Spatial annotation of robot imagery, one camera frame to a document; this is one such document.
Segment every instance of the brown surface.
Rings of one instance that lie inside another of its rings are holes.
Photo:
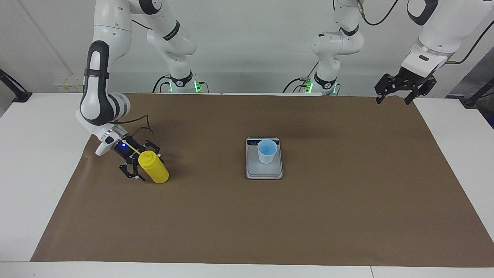
[[[92,137],[32,261],[494,267],[494,243],[400,98],[129,98],[170,180],[128,180]],[[280,138],[282,180],[246,178],[249,136]]]

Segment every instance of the digital scale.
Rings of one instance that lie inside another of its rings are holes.
[[[257,145],[261,140],[273,140],[278,146],[273,162],[263,164],[259,161]],[[247,178],[251,180],[279,180],[283,177],[280,139],[277,137],[249,137],[246,140]]]

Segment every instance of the white table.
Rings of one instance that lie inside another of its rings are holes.
[[[36,93],[27,103],[13,104],[0,118],[2,278],[34,275],[37,278],[494,277],[494,268],[30,263],[90,136],[75,119],[80,98],[78,93]],[[494,131],[480,113],[464,109],[457,100],[417,99],[415,103],[491,238],[494,238]]]

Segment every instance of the robotic arm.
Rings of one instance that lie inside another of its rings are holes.
[[[338,0],[334,21],[340,27],[339,31],[319,34],[312,43],[312,51],[319,58],[319,67],[311,80],[316,92],[333,92],[340,70],[336,55],[350,55],[362,50],[364,36],[359,31],[360,18],[356,0]]]
[[[113,149],[134,173],[122,171],[129,178],[144,178],[137,173],[138,154],[127,146],[144,151],[146,146],[159,148],[147,141],[140,145],[120,126],[118,119],[130,111],[128,98],[121,93],[108,93],[110,69],[118,58],[130,49],[131,14],[144,14],[152,30],[148,42],[165,59],[170,70],[171,87],[174,92],[195,92],[195,76],[188,66],[187,55],[197,49],[192,35],[173,17],[165,0],[97,0],[94,15],[94,37],[87,55],[84,92],[76,117],[79,122],[101,141],[96,154],[101,156]]]
[[[451,58],[493,5],[494,0],[409,0],[409,17],[424,27],[398,74],[385,74],[374,87],[377,103],[397,91],[411,91],[406,104],[429,94],[437,83],[434,72]]]

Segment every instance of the yellow squeeze bottle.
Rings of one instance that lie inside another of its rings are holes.
[[[155,183],[162,184],[168,180],[170,174],[157,154],[150,150],[139,153],[139,151],[134,149],[131,145],[128,146],[139,154],[139,165],[141,165]]]

